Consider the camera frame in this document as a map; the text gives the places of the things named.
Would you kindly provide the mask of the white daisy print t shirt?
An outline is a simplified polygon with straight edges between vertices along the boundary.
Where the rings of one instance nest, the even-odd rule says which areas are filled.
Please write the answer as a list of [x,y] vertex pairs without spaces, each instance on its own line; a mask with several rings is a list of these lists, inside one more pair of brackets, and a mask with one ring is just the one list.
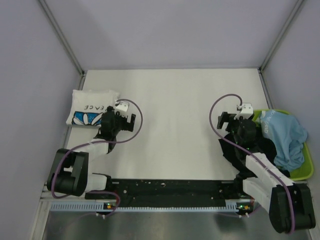
[[69,116],[69,126],[100,127],[104,112],[114,106],[120,93],[114,90],[73,90]]

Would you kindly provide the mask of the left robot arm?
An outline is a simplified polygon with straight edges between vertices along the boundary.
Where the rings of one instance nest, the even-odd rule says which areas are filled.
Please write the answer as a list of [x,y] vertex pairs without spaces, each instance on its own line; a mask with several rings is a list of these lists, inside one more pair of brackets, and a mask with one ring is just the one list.
[[130,119],[119,111],[109,110],[102,114],[97,134],[88,142],[71,149],[57,150],[47,179],[47,189],[55,199],[97,192],[102,198],[109,198],[114,191],[110,177],[103,173],[90,173],[90,163],[112,152],[117,144],[128,140],[117,140],[121,131],[133,132],[136,115]]

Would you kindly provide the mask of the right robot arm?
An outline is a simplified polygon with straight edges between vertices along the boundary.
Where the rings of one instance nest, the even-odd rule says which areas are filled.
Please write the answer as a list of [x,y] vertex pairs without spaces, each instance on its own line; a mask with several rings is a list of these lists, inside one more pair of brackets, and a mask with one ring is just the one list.
[[219,139],[223,156],[239,171],[234,194],[253,197],[268,212],[278,233],[315,228],[309,187],[294,182],[286,171],[275,166],[276,146],[263,136],[253,118],[236,118],[225,111],[218,117],[218,129],[227,124],[227,135]]

